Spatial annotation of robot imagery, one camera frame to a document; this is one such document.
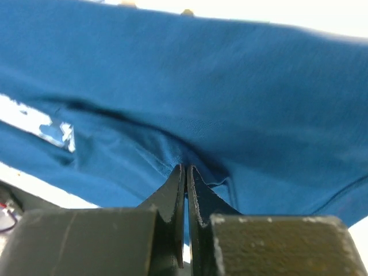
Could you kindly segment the blue Mickey t-shirt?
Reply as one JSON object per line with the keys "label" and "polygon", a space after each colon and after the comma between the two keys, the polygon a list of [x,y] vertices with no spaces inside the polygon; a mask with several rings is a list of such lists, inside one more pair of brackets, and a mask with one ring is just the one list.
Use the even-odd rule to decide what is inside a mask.
{"label": "blue Mickey t-shirt", "polygon": [[1,162],[101,207],[180,163],[245,214],[367,216],[367,41],[1,2]]}

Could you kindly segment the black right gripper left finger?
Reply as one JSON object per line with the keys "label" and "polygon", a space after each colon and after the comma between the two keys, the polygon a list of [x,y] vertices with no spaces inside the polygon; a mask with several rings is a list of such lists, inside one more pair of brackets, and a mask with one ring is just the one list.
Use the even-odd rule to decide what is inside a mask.
{"label": "black right gripper left finger", "polygon": [[185,168],[177,165],[136,208],[64,208],[37,214],[35,224],[24,213],[5,241],[1,274],[178,275],[184,201]]}

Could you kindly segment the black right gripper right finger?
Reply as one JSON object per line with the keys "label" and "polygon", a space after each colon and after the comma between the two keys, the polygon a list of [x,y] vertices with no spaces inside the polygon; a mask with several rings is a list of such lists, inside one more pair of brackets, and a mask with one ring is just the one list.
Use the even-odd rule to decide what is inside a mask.
{"label": "black right gripper right finger", "polygon": [[193,275],[366,275],[355,243],[334,216],[248,216],[187,169]]}

